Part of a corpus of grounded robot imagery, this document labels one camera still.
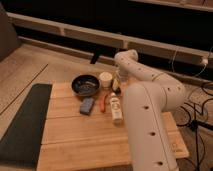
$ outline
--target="white cup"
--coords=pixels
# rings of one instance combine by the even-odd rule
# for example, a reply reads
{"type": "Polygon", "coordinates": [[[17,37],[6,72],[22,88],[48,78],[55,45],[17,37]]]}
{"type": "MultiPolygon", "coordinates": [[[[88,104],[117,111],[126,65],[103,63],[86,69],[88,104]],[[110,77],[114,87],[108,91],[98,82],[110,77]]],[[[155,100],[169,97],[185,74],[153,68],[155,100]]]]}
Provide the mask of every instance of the white cup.
{"type": "Polygon", "coordinates": [[[111,84],[112,84],[112,74],[109,73],[109,72],[102,72],[100,75],[99,75],[99,80],[101,82],[101,86],[103,88],[110,88],[111,84]]]}

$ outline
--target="small bowl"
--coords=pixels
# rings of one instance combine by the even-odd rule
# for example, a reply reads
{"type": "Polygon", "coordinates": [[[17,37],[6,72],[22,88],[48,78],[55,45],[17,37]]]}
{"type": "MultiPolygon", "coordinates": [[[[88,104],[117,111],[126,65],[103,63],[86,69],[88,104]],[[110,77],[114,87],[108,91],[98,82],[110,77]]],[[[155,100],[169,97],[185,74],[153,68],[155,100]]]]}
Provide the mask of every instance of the small bowl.
{"type": "Polygon", "coordinates": [[[80,75],[72,82],[72,90],[81,97],[92,96],[100,89],[99,80],[93,75],[80,75]]]}

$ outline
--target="wooden table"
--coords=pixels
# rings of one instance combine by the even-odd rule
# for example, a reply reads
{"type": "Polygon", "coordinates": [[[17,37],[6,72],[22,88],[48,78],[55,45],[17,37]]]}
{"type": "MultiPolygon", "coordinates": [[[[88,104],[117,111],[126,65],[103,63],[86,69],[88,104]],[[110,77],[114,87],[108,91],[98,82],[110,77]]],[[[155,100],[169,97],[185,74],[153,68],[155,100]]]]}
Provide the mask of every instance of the wooden table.
{"type": "MultiPolygon", "coordinates": [[[[131,167],[125,127],[112,123],[109,102],[101,113],[96,100],[91,116],[79,113],[80,104],[70,83],[53,84],[37,171],[131,167]]],[[[171,113],[164,113],[163,118],[176,158],[188,157],[171,113]]]]}

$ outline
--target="black cable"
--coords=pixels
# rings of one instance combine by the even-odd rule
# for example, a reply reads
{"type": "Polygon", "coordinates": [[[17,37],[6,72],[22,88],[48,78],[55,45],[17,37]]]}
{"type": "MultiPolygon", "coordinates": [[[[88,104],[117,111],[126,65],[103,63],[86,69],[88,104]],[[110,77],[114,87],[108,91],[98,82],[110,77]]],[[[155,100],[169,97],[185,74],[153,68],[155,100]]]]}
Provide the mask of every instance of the black cable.
{"type": "MultiPolygon", "coordinates": [[[[190,103],[185,102],[185,105],[191,107],[192,109],[194,108],[193,105],[191,105],[190,103]]],[[[199,106],[202,109],[202,106],[198,103],[194,103],[195,105],[199,106]]],[[[197,108],[195,108],[196,112],[199,113],[200,115],[202,115],[202,111],[197,110],[197,108]]]]}
{"type": "Polygon", "coordinates": [[[184,124],[177,124],[177,126],[179,126],[179,127],[188,126],[192,120],[191,114],[185,107],[181,106],[180,108],[183,109],[186,112],[186,114],[188,115],[188,121],[184,124]]]}
{"type": "Polygon", "coordinates": [[[211,83],[212,83],[212,81],[203,83],[203,84],[201,85],[201,89],[202,89],[202,91],[203,91],[204,93],[206,93],[206,94],[208,94],[208,95],[210,95],[210,96],[213,96],[212,93],[209,93],[209,92],[205,89],[205,86],[208,85],[208,84],[211,84],[211,83]]]}
{"type": "MultiPolygon", "coordinates": [[[[185,102],[184,104],[187,105],[187,106],[189,106],[189,107],[191,107],[191,108],[194,110],[193,105],[191,105],[190,103],[185,102]]],[[[196,106],[199,106],[199,107],[201,108],[201,111],[199,111],[199,110],[197,110],[197,108],[195,107],[195,110],[196,110],[197,113],[199,113],[201,116],[204,116],[204,114],[206,114],[206,119],[203,121],[203,122],[206,123],[206,122],[208,121],[208,119],[209,119],[208,110],[205,108],[205,106],[202,107],[202,104],[201,104],[201,105],[198,104],[198,103],[193,103],[193,104],[195,104],[196,106]]]]}
{"type": "Polygon", "coordinates": [[[211,101],[211,100],[213,100],[213,98],[209,98],[209,99],[205,100],[205,101],[202,103],[202,105],[201,105],[201,106],[202,106],[202,108],[201,108],[201,109],[202,109],[202,114],[204,113],[204,108],[205,108],[206,103],[209,102],[209,101],[211,101]]]}
{"type": "Polygon", "coordinates": [[[183,159],[186,160],[186,161],[188,161],[189,163],[191,163],[191,165],[194,167],[195,170],[197,169],[197,166],[196,166],[196,164],[193,161],[191,161],[188,158],[183,158],[183,159]]]}
{"type": "MultiPolygon", "coordinates": [[[[194,104],[194,119],[196,120],[196,110],[194,104]]],[[[196,160],[197,160],[197,168],[196,171],[200,171],[200,156],[199,156],[199,147],[198,147],[198,127],[195,129],[195,146],[196,146],[196,160]]]]}
{"type": "Polygon", "coordinates": [[[205,146],[205,143],[204,143],[203,138],[201,137],[201,135],[200,134],[198,134],[198,135],[199,135],[200,140],[201,140],[202,145],[203,145],[203,155],[202,155],[202,157],[200,159],[200,162],[199,162],[199,164],[201,165],[202,162],[204,161],[205,156],[206,156],[206,146],[205,146]]]}

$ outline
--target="shelf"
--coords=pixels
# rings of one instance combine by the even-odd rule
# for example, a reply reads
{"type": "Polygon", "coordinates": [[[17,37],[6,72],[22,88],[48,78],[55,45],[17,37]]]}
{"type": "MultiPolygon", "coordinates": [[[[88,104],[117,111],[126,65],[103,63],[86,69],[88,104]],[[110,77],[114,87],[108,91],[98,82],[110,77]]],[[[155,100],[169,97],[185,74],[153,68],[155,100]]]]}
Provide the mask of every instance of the shelf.
{"type": "Polygon", "coordinates": [[[129,1],[213,12],[212,0],[129,0],[129,1]]]}

